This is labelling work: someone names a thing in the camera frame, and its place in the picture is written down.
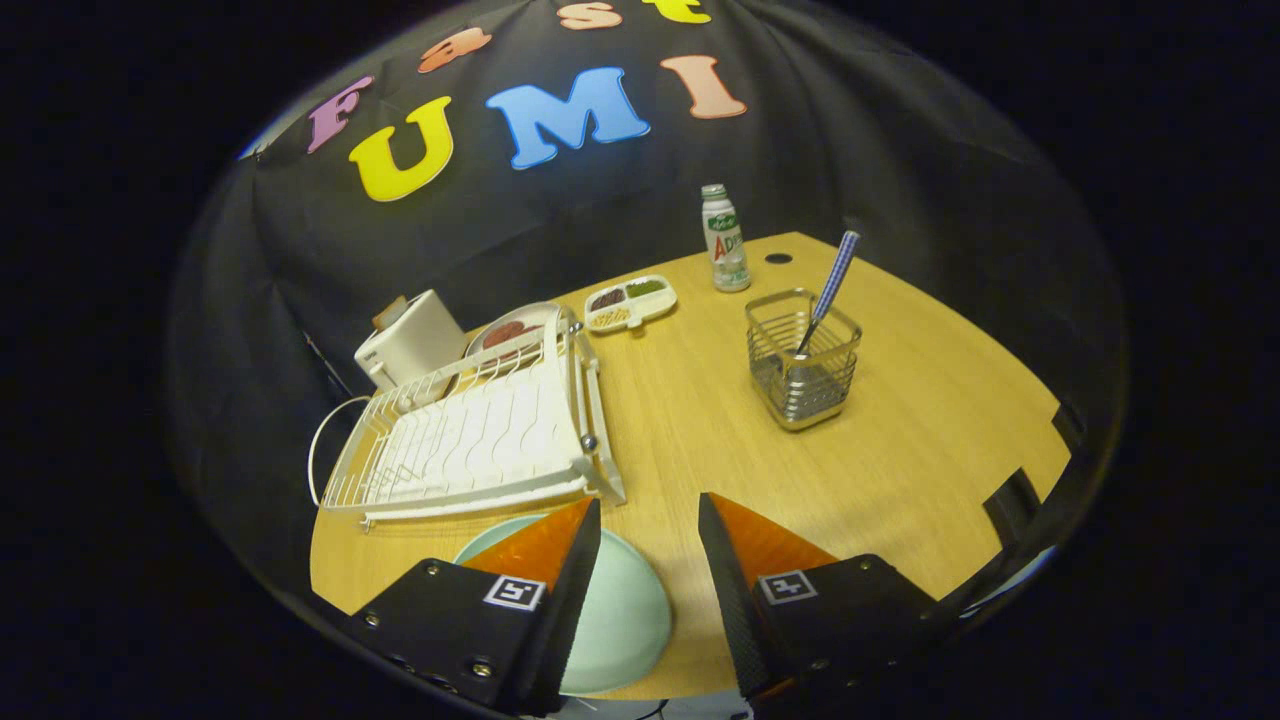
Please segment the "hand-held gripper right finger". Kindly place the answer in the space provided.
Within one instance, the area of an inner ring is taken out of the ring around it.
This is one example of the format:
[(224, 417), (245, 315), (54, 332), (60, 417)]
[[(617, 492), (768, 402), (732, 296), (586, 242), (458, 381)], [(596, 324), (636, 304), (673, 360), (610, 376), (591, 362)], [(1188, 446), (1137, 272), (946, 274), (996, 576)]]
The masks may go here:
[(741, 696), (835, 706), (951, 635), (956, 611), (874, 553), (837, 559), (705, 492), (698, 530)]

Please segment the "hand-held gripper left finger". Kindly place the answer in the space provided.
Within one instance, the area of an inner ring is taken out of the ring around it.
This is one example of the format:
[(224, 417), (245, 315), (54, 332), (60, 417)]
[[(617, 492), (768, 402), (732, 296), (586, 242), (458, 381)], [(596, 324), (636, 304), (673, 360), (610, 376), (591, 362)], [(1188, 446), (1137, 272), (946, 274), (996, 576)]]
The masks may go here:
[(602, 541), (582, 498), (465, 562), (424, 559), (355, 611), (370, 659), (483, 717), (543, 717), (561, 683)]

